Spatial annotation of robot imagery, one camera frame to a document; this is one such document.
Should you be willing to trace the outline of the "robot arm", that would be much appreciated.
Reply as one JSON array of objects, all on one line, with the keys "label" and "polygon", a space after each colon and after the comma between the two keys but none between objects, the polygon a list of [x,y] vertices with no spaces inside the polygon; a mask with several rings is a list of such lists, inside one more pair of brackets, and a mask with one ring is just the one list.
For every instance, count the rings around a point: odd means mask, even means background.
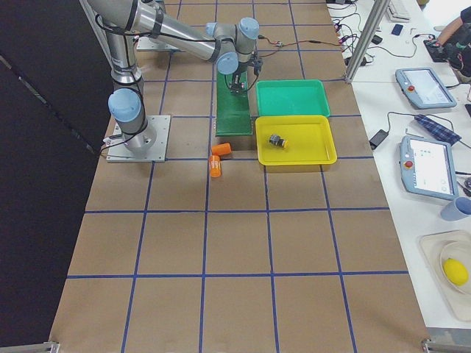
[{"label": "robot arm", "polygon": [[184,51],[217,70],[216,135],[252,134],[247,69],[261,71],[256,50],[259,23],[211,22],[200,32],[166,13],[162,1],[85,1],[97,29],[104,32],[114,91],[108,107],[116,132],[104,141],[107,159],[117,162],[162,161],[170,117],[150,116],[144,106],[144,82],[135,51]]}]

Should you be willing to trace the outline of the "person's forearm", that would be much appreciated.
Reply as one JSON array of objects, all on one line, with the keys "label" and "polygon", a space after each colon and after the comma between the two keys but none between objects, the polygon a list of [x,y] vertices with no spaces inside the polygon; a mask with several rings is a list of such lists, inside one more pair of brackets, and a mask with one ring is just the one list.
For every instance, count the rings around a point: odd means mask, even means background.
[{"label": "person's forearm", "polygon": [[443,46],[452,36],[457,33],[457,31],[463,26],[465,23],[470,22],[470,12],[471,7],[467,7],[463,9],[460,13],[460,16],[451,21],[445,28],[441,31],[440,35],[437,38],[437,42]]}]

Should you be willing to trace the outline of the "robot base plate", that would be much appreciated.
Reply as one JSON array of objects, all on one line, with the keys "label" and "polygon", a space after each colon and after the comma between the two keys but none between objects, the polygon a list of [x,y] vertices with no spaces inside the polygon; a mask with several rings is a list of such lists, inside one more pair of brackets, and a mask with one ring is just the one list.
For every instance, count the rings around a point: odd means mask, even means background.
[{"label": "robot base plate", "polygon": [[140,37],[136,49],[138,51],[172,51],[175,47],[155,38]]},{"label": "robot base plate", "polygon": [[113,133],[105,138],[106,161],[109,163],[162,163],[166,151],[171,124],[170,115],[148,115],[147,126],[143,132],[130,139],[123,135],[117,122]]}]

